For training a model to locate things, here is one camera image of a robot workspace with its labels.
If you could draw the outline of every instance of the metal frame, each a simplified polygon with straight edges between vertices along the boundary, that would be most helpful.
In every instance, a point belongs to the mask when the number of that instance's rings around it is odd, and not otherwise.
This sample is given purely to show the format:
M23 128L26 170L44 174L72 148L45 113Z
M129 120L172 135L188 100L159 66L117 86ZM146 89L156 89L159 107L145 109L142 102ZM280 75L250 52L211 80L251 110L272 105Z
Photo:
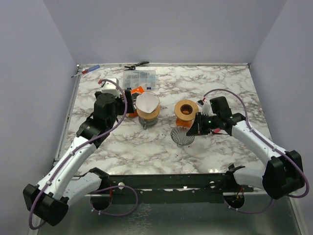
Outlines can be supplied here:
M101 68L121 67L121 69L123 69L125 65L129 65L129 64L133 64L133 63L102 64L102 65L100 65L100 67ZM79 65L78 72L81 72L83 68L90 67L90 66L91 65L88 65L88 64ZM146 66L144 65L143 67L161 67L161 66L248 66L249 67L249 64L248 63L242 63L242 64L231 64L231 63L194 63L194 64L192 64L192 63L188 63L188 64L185 64L185 63L150 63ZM74 103L75 103L76 94L78 91L80 79L81 79L81 76L78 76L76 78L76 81L75 81L75 85L74 85L73 93L71 96L70 104L69 104L69 107L67 110L67 117L66 117L66 120L65 120L65 123L63 126L61 139L60 139L60 142L58 144L58 149L57 149L57 153L55 156L56 161L61 156L63 148L64 148L64 144L65 144L64 140L67 136L68 127L69 127L69 120L72 116L72 110L74 108ZM251 193L254 194L254 193L262 193L262 192L263 191L261 191L261 192L255 191L255 192L251 192ZM297 201L297 199L293 199L293 198L290 198L290 201L291 201L292 209L293 209L294 214L296 216L297 224L299 226L301 234L302 235L308 235L309 234L308 228L307 228L301 207L299 205L299 202ZM35 216L34 220L36 223L39 221L38 219L39 218L37 216ZM29 233L28 233L28 235L37 235L37 234L38 234L38 230L36 230L36 231L29 230Z

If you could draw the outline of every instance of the clear shell-shaped bowl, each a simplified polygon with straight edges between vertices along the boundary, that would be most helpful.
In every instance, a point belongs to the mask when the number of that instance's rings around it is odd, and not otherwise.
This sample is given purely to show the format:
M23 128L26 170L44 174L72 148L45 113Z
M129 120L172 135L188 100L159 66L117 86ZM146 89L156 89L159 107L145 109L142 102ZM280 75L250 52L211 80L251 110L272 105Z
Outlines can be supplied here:
M177 145L182 148L183 146L190 145L195 140L194 136L187 136L188 128L185 126L176 126L171 131L171 138Z

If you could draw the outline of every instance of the white paper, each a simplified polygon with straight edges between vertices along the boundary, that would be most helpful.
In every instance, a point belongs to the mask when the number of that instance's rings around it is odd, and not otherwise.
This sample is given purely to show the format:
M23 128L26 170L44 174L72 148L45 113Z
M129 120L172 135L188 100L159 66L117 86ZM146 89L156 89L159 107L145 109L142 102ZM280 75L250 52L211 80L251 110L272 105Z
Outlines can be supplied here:
M136 99L136 107L145 112L152 113L158 106L159 99L156 94L152 92L144 92Z

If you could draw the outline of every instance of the cable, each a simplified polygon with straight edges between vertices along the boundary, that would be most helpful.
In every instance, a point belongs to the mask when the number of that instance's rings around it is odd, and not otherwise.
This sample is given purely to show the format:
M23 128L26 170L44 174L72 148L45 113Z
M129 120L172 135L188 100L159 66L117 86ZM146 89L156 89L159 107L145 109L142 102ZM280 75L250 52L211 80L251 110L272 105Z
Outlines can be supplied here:
M125 96L125 93L123 92L122 88L117 85L115 82L112 82L111 80L107 80L107 79L102 79L102 81L105 81L105 82L110 82L112 83L113 85L116 86L116 88L119 89L119 91L122 93L122 96L123 96L123 99L124 99L124 104L125 104L125 109L124 109L124 113L123 113L123 116L122 118L120 119L120 121L114 126L112 127L110 130L106 131L105 133L89 140L89 141L86 141L85 143L81 144L80 146L76 147L72 153L75 154L80 148L86 146L87 144L89 143L92 143L94 142L95 140L103 137L103 136L106 136L108 133L110 133L111 131L115 130L121 123L122 121L124 120L125 116L126 116L126 113L127 113L127 100L126 100L126 96ZM52 174L52 176L50 177L50 179L48 180L49 182L52 182L55 178L55 176L59 173L60 169L62 169L62 167L65 165L65 163L72 157L73 155L69 154L65 160L58 166L58 168L55 170L55 172ZM34 213L34 210L35 210L35 207L41 197L41 195L43 194L43 192L47 189L47 187L49 186L48 183L45 184L45 186L41 189L41 191L38 193L37 197L35 198L34 202L33 202L33 205L31 206L30 208L30 211L29 211L29 218L28 218L28 224L29 224L29 227L30 229L32 230L36 230L36 229L39 229L41 228L44 224L45 224L45 221L43 223L41 223L39 226L37 227L34 227L33 226L33 223L32 223L32 217L33 217L33 213Z
M123 186L122 186L122 185L115 185L115 186L111 186L111 187L108 187L108 188L104 188L104 189L100 189L100 190L97 190L97 191L93 191L92 193L103 192L103 191L107 191L107 190L110 190L110 189L113 189L113 188L128 188L128 189L130 189L131 191L133 191L133 193L134 193L134 195L135 195L135 197L136 197L136 203L135 203L134 208L132 208L129 212L126 212L126 213L113 214L113 213L108 213L108 212L104 212L104 211L97 211L97 210L94 208L94 206L93 206L93 204L92 204L92 201L91 201L91 202L90 202L90 205L91 205L91 207L92 207L91 212L96 211L96 212L99 213L99 215L100 215L100 214L105 214L105 215L110 215L110 216L121 217L121 216L129 215L129 214L133 213L133 212L137 209L137 207L138 207L138 195L137 195L135 189L133 189L133 188L130 187L130 186L126 186L126 185L123 185Z
M274 202L274 199L271 198L270 202L269 202L269 205L267 207L265 207L264 209L260 210L260 211L242 211L242 210L239 210L239 209L236 209L236 208L233 208L231 207L227 202L226 200L224 199L224 202L228 205L228 208L230 208L231 210L233 211L236 211L236 212L239 212L239 213L242 213L242 214L260 214L260 213L263 213L263 212L266 212L268 211L272 206L273 206L273 202Z
M226 89L213 89L207 93L204 94L204 97L206 97L209 93L211 92L215 92L215 91L223 91L223 92L228 92L228 93L231 93L232 95L234 95L237 99L239 99L240 103L242 104L243 108L244 108L244 111L245 111L245 116L246 116L246 124L249 128L249 130L255 134L256 137L258 137L263 143L265 143L267 146L269 146L271 149L273 149L275 152L279 153L280 155L284 156L291 164L292 166L299 172L299 174L301 175L301 177L303 178L304 182L305 182L305 185L306 185L306 190L305 192L302 194L302 195L288 195L289 197L292 197L292 198L303 198L305 197L306 195L309 194L309 191L310 191L310 185L309 185L309 181L307 179L307 177L305 176L305 174L302 172L302 170L297 166L296 163L294 163L294 161L288 157L285 153L283 153L282 151L276 149L273 145L271 145L266 139L264 139L262 136L260 136L253 128L252 126L250 125L249 121L248 121L248 112L247 112L247 109L246 109L246 105L244 103L244 101L237 95L235 94L234 92L231 92L229 90L226 90Z

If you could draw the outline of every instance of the gray floor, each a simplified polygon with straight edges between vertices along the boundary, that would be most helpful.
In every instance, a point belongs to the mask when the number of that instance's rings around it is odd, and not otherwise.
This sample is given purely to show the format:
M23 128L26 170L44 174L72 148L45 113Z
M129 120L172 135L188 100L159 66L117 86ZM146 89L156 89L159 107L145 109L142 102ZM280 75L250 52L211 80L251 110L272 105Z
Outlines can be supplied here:
M269 202L266 195L247 195L243 209L256 211ZM114 205L125 212L132 205ZM121 218L91 213L89 198L77 202L57 226L45 225L40 235L299 235L288 198L275 201L268 212L236 213L224 204L141 204Z

